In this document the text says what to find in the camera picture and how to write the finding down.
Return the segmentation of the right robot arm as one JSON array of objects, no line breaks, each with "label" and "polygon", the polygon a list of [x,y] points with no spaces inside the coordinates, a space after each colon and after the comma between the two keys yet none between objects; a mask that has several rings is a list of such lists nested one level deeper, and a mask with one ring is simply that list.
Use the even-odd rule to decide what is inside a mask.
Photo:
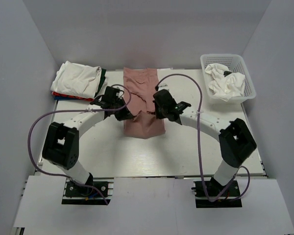
[{"label": "right robot arm", "polygon": [[229,182],[239,167],[256,150],[257,144],[245,121],[237,118],[233,121],[204,114],[184,101],[161,104],[155,101],[155,113],[158,119],[168,119],[182,126],[196,129],[214,138],[220,145],[222,162],[212,176],[211,188],[217,195],[229,190]]}]

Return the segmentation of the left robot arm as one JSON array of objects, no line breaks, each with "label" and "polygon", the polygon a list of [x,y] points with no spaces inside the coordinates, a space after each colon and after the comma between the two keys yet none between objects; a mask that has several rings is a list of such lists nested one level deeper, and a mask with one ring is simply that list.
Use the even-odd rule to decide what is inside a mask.
[{"label": "left robot arm", "polygon": [[93,177],[79,162],[79,139],[96,124],[109,116],[115,116],[118,121],[132,119],[134,116],[125,106],[122,97],[114,100],[96,100],[87,109],[75,117],[63,122],[50,124],[42,150],[43,159],[61,169],[64,174],[77,184],[77,190],[82,195],[93,192]]}]

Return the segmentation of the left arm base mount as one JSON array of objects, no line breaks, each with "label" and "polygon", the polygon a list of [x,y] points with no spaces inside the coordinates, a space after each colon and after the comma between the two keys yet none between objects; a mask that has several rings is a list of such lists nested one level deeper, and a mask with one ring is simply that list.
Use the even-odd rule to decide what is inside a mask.
[{"label": "left arm base mount", "polygon": [[108,205],[112,199],[114,180],[94,179],[93,187],[96,187],[103,197],[92,188],[82,188],[72,181],[66,180],[62,196],[62,205]]}]

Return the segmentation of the pink printed t shirt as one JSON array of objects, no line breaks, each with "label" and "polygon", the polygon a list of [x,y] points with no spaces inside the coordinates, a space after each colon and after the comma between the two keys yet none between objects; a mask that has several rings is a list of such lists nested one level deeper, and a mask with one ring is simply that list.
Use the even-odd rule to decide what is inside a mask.
[{"label": "pink printed t shirt", "polygon": [[165,134],[165,124],[155,116],[153,95],[158,84],[157,69],[123,69],[123,85],[128,91],[123,95],[129,102],[127,108],[134,119],[124,121],[125,136],[148,139]]}]

